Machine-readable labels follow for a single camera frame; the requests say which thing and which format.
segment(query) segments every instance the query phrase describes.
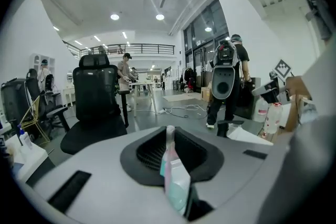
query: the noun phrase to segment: black chair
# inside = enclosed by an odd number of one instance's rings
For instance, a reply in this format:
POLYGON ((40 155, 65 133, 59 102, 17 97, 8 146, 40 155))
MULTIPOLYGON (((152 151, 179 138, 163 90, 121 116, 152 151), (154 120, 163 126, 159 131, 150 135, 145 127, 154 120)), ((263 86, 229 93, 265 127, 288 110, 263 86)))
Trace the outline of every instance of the black chair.
POLYGON ((49 139, 52 139, 50 134, 53 128, 64 128, 67 132, 69 130, 69 126, 67 121, 65 120, 63 113, 68 108, 64 108, 61 104, 56 105, 56 96, 59 95, 59 93, 47 92, 41 94, 38 86, 37 72, 35 69, 29 69, 27 73, 26 87, 32 100, 35 100, 37 97, 40 96, 39 120, 41 121, 42 125, 44 125, 47 129, 47 135, 49 139))
MULTIPOLYGON (((93 143, 127 134, 126 106, 124 124, 115 98, 118 69, 106 54, 85 55, 73 71, 76 117, 79 120, 64 136, 61 150, 75 154, 93 143)), ((125 92, 121 92, 123 104, 125 92)))

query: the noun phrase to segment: gray floor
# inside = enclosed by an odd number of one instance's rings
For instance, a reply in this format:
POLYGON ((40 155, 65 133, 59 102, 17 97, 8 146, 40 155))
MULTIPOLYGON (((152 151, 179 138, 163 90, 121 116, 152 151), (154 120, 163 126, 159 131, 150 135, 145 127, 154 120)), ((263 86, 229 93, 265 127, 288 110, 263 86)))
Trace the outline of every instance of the gray floor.
MULTIPOLYGON (((200 105, 204 110, 206 110, 207 103, 204 101, 200 101, 197 99, 190 99, 190 100, 184 100, 184 101, 177 101, 177 102, 168 102, 162 96, 164 95, 173 95, 173 94, 181 94, 181 92, 176 92, 173 90, 156 90, 154 91, 155 96, 155 102, 157 110, 160 111, 163 108, 171 108, 173 106, 184 106, 188 104, 198 104, 200 105)), ((121 99, 120 96, 117 97, 117 102, 121 106, 121 99)), ((214 130, 208 130, 205 126, 206 123, 206 112, 204 112, 201 109, 198 109, 196 111, 188 111, 188 110, 182 110, 182 109, 174 109, 173 113, 180 117, 187 118, 180 118, 177 116, 173 116, 171 114, 162 114, 156 116, 153 112, 145 112, 145 111, 139 111, 139 110, 146 110, 146 111, 154 111, 153 105, 151 103, 150 99, 144 99, 144 100, 138 100, 138 107, 137 107, 137 116, 134 117, 134 112, 131 111, 128 113, 128 119, 129 119, 129 127, 127 128, 128 133, 136 132, 139 130, 148 129, 151 127, 156 126, 167 126, 167 125, 174 125, 179 126, 186 131, 190 131, 192 133, 193 130, 202 131, 205 134, 209 135, 215 135, 217 133, 217 126, 214 130)), ((219 119, 224 118, 225 109, 220 110, 218 114, 219 119)), ((70 126, 70 128, 78 121, 75 116, 75 107, 69 109, 65 112, 65 118, 67 119, 67 122, 70 126)), ((244 120, 244 124, 242 125, 243 129, 245 129, 248 132, 257 134, 262 124, 257 123, 251 120, 244 120)), ((64 162, 66 159, 71 157, 71 155, 66 154, 61 151, 60 149, 60 143, 65 135, 64 129, 54 129, 52 132, 53 140, 50 143, 43 144, 42 147, 47 151, 49 154, 49 157, 51 161, 55 165, 59 165, 60 163, 64 162)))

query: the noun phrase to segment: recessed light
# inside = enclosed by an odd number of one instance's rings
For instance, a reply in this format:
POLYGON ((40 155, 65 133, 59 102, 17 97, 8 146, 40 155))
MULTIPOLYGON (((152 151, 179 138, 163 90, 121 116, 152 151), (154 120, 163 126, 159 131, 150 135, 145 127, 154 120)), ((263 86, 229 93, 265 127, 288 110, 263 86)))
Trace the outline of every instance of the recessed light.
POLYGON ((118 20, 119 19, 119 15, 118 14, 112 14, 111 15, 111 19, 112 20, 118 20))
POLYGON ((163 14, 157 14, 156 19, 157 20, 163 20, 164 19, 163 14))

